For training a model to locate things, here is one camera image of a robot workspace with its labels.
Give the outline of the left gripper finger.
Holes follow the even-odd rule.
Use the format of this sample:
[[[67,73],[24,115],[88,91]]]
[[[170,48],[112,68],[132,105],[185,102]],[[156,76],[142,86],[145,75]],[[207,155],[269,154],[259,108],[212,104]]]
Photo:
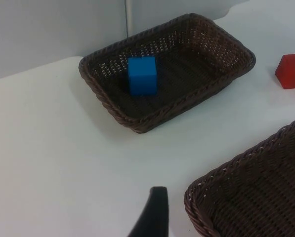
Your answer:
[[[152,187],[129,237],[168,237],[169,199],[166,187]]]

